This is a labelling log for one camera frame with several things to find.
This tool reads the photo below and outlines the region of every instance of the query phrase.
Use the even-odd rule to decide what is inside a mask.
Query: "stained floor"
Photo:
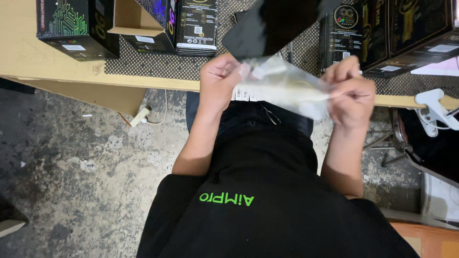
[[[41,90],[0,89],[0,197],[29,220],[0,239],[1,256],[134,257],[157,186],[188,137],[186,94],[167,94],[164,124],[130,128],[102,107]],[[161,121],[164,90],[148,90],[144,105],[153,109],[149,120]],[[367,143],[389,128],[387,108],[376,108]],[[331,131],[331,120],[315,122],[320,164]],[[418,212],[419,171],[405,160],[381,168],[383,154],[362,154],[365,197]]]

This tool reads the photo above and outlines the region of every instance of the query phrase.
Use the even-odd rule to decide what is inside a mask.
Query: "black mesh mat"
[[[220,0],[218,11],[217,55],[226,52],[221,39],[233,26],[233,13],[247,10],[256,0]],[[304,71],[319,75],[319,24],[316,22],[293,41],[294,64]],[[280,51],[288,58],[287,50]],[[204,57],[141,54],[120,39],[120,58],[106,62],[105,73],[152,76],[171,79],[199,80],[199,69],[209,59]],[[459,98],[459,77],[416,75],[406,73],[392,79],[370,78],[376,82],[377,94],[414,96],[442,89],[446,95]]]

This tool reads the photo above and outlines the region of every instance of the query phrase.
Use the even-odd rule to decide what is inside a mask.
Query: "dark jeans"
[[[186,126],[188,132],[195,120],[199,105],[199,93],[186,93]],[[294,129],[311,137],[313,121],[265,101],[231,101],[223,112],[217,133],[217,142],[239,131],[257,130],[269,126]]]

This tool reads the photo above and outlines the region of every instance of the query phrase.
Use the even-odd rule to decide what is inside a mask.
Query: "plastic bag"
[[[242,63],[237,89],[291,112],[321,120],[328,117],[330,86],[277,56]]]

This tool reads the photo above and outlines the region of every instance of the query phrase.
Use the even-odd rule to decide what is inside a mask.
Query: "person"
[[[323,76],[335,123],[320,176],[312,121],[230,101],[240,71],[230,54],[202,66],[200,93],[187,95],[190,136],[158,186],[137,257],[419,257],[363,199],[375,84],[358,59]]]

